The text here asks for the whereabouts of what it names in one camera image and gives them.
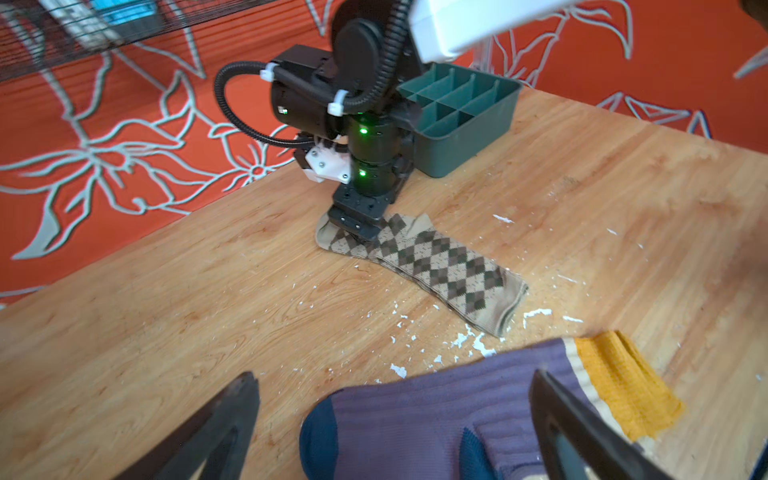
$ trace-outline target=black cable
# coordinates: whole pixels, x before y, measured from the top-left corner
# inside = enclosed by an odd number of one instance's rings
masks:
[[[298,148],[314,145],[315,142],[313,140],[283,140],[256,131],[249,127],[244,121],[240,120],[230,108],[227,103],[227,97],[224,95],[224,87],[227,86],[227,82],[237,75],[258,75],[264,67],[266,67],[266,64],[261,61],[236,61],[225,65],[219,70],[219,73],[216,74],[216,79],[214,80],[214,95],[216,96],[216,102],[219,104],[222,113],[224,113],[227,120],[240,131],[251,138],[264,142],[265,144],[281,148]]]
[[[408,14],[410,13],[412,3],[413,0],[395,0],[394,3],[392,3],[392,10],[389,13],[389,20],[387,21],[386,33],[384,35],[384,47],[382,49],[379,74],[370,90],[356,97],[347,97],[344,99],[345,114],[364,112],[372,108],[381,99],[387,87],[392,82],[397,61],[402,54],[402,49],[408,38]],[[269,135],[255,131],[243,123],[229,108],[227,99],[224,97],[224,85],[232,77],[244,74],[258,75],[264,67],[266,67],[266,64],[261,61],[236,61],[226,65],[216,75],[216,80],[214,82],[216,100],[227,119],[250,137],[278,147],[295,147],[298,145],[297,141],[285,141],[270,137]],[[334,101],[335,93],[323,90],[280,66],[276,66],[273,69],[273,73],[275,79],[291,87],[294,91],[308,100],[320,104],[329,104]]]
[[[384,47],[382,49],[379,75],[376,77],[376,81],[370,90],[356,97],[344,99],[345,114],[362,113],[371,109],[379,102],[392,82],[392,78],[395,76],[397,61],[408,38],[410,28],[408,25],[408,15],[411,11],[412,3],[413,0],[395,0],[392,3],[392,10],[389,12],[389,20],[387,21],[386,33],[384,34]],[[335,92],[325,91],[280,67],[275,67],[273,71],[275,79],[288,85],[309,100],[320,104],[329,104],[334,101]]]

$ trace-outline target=wood grain surface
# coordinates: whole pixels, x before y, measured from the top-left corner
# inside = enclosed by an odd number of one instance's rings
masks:
[[[479,360],[436,298],[316,246],[335,187],[290,165],[1,311],[0,478],[111,478],[244,370],[262,408],[243,478],[303,478],[320,399]],[[554,310],[487,348],[622,330],[688,406],[659,463],[746,478],[768,434],[767,198],[765,155],[525,91],[509,134],[416,172],[390,211],[519,272],[522,312]]]

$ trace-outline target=green plastic organizer tray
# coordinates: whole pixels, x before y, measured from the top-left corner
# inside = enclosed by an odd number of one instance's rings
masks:
[[[509,78],[449,64],[397,88],[422,107],[414,141],[403,155],[430,177],[444,177],[505,134],[521,84]]]

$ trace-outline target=orange wall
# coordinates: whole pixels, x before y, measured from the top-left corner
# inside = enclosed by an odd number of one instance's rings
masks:
[[[318,22],[305,0],[282,0],[146,42],[153,51],[131,45],[0,84],[0,304],[286,163],[225,123],[211,79],[229,61],[327,46],[326,4],[315,4]],[[497,73],[768,151],[768,67],[734,77],[768,35],[736,0],[586,2],[512,37],[494,43]],[[257,78],[228,89],[236,112],[263,131],[280,126],[268,90]]]

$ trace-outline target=wire rack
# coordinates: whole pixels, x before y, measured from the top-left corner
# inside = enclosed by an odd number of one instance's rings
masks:
[[[6,0],[0,81],[276,0]]]

